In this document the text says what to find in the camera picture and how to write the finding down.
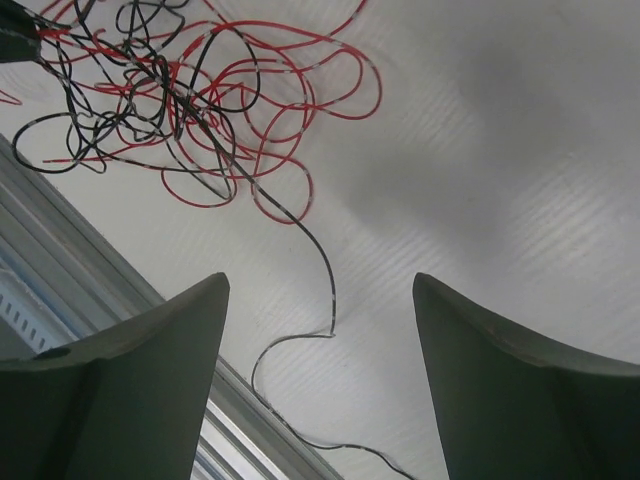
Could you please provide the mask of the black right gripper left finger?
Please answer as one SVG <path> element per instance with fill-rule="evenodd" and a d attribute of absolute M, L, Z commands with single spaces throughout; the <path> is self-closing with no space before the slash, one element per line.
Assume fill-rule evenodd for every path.
<path fill-rule="evenodd" d="M 143 314 L 1 364 L 5 479 L 187 479 L 230 284 L 213 274 Z"/>

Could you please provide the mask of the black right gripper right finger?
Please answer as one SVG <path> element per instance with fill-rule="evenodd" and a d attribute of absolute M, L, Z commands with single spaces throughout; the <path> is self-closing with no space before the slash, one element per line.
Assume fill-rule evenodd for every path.
<path fill-rule="evenodd" d="M 635 479 L 639 368 L 541 335 L 419 273 L 413 301 L 453 479 Z"/>

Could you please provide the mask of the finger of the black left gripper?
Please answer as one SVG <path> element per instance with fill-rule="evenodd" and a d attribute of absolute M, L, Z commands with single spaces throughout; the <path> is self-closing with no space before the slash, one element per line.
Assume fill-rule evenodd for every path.
<path fill-rule="evenodd" d="M 36 61 L 41 39 L 34 20 L 23 9 L 1 10 L 1 63 Z"/>

